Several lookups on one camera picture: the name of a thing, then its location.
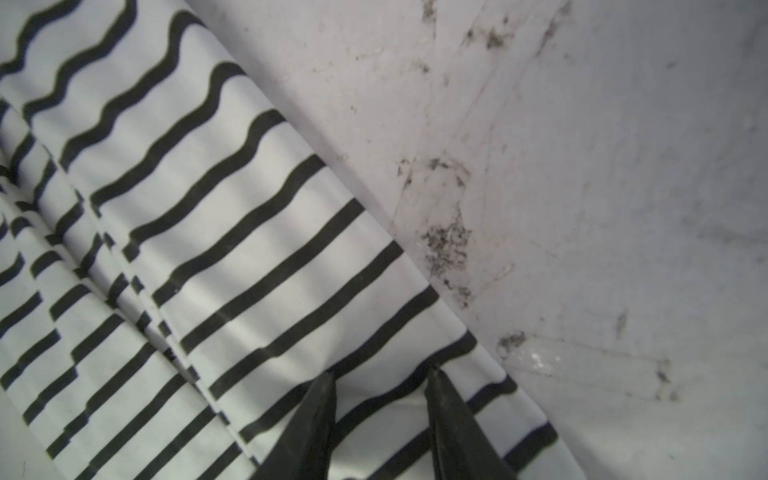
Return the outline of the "black white striped tank top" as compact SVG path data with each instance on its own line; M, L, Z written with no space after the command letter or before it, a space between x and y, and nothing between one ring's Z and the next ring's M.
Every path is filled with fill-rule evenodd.
M67 479L246 479L336 381L332 479L431 479L440 367L583 471L183 1L1 5L1 386Z

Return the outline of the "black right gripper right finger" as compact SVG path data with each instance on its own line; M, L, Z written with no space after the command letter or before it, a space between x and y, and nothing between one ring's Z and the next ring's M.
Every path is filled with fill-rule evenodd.
M436 479L517 479L439 367L432 367L427 375L425 397Z

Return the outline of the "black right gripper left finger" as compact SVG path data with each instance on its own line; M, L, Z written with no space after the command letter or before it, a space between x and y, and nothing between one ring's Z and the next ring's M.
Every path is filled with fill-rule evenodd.
M293 417L252 479L328 478L336 423L336 383L331 373L316 378Z

